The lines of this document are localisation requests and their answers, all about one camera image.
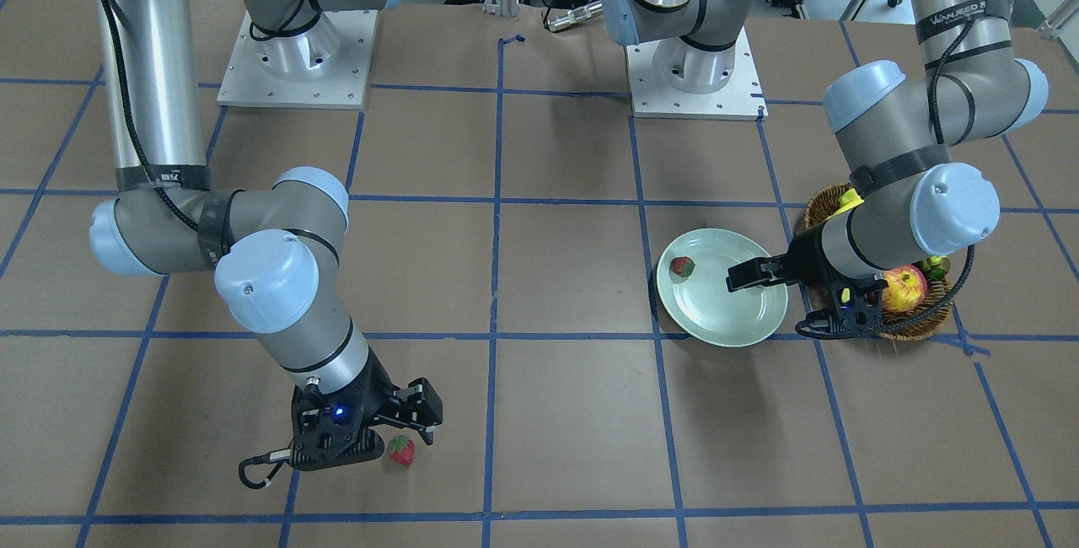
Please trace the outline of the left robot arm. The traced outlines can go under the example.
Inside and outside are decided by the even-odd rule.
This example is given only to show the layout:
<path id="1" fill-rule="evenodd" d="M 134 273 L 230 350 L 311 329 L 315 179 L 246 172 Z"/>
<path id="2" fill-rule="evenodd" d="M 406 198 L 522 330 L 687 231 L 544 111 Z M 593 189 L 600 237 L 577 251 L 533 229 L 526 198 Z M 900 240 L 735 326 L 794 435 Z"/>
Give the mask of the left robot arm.
<path id="1" fill-rule="evenodd" d="M 749 0 L 601 0 L 623 47 L 663 41 L 692 57 L 727 55 Z M 887 271 L 972 250 L 1001 216 L 995 187 L 954 146 L 1029 124 L 1044 109 L 1047 76 L 1012 49 L 1010 0 L 912 0 L 925 76 L 871 61 L 824 92 L 829 125 L 859 206 L 801 233 L 786 254 L 723 271 L 721 294 L 805 284 L 829 309 L 797 324 L 810 338 L 894 333 L 883 321 Z"/>

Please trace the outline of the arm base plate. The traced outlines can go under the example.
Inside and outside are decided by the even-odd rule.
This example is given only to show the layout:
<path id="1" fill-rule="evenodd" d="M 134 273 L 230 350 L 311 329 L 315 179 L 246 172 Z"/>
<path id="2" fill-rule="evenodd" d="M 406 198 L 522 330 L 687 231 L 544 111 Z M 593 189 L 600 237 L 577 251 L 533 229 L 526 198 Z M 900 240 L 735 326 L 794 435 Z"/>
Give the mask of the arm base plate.
<path id="1" fill-rule="evenodd" d="M 625 49 L 633 115 L 755 121 L 770 114 L 748 35 L 720 52 L 679 38 Z"/>
<path id="2" fill-rule="evenodd" d="M 378 11 L 323 13 L 305 33 L 258 41 L 246 15 L 218 102 L 251 109 L 361 109 L 378 18 Z"/>

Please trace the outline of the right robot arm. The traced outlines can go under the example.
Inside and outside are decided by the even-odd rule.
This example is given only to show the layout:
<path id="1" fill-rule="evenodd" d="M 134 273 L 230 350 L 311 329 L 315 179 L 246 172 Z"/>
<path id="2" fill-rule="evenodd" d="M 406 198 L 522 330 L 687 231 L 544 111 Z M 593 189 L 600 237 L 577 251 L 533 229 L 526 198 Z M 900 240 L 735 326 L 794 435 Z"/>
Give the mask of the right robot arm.
<path id="1" fill-rule="evenodd" d="M 378 425 L 432 444 L 443 403 L 427 379 L 395 385 L 338 293 L 349 194 L 299 167 L 267 191 L 215 190 L 201 150 L 188 0 L 97 0 L 118 194 L 88 239 L 118 275 L 211 271 L 228 311 L 293 380 L 292 440 L 240 462 L 311 471 L 378 458 Z"/>

